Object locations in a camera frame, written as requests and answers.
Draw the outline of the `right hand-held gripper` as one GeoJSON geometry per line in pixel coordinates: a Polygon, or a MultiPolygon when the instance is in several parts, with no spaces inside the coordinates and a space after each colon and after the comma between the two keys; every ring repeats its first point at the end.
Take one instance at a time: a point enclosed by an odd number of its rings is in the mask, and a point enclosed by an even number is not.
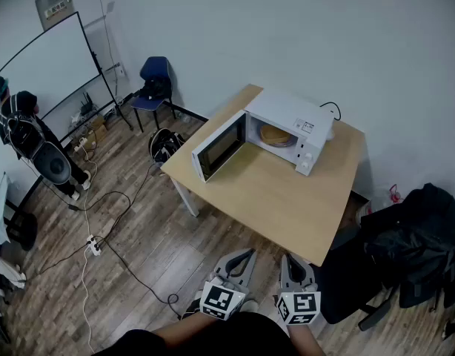
{"type": "Polygon", "coordinates": [[[321,292],[315,284],[313,268],[295,254],[284,254],[281,260],[281,285],[310,284],[306,287],[280,288],[276,308],[285,325],[308,325],[319,315],[321,292]]]}

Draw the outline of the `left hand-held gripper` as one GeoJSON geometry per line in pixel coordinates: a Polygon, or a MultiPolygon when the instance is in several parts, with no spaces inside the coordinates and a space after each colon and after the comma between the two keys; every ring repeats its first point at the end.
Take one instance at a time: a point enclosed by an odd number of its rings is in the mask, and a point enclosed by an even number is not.
{"type": "Polygon", "coordinates": [[[244,248],[221,257],[205,282],[200,298],[200,312],[219,320],[228,320],[246,300],[247,285],[253,274],[257,251],[244,248]],[[233,276],[233,281],[222,276],[233,276]]]}

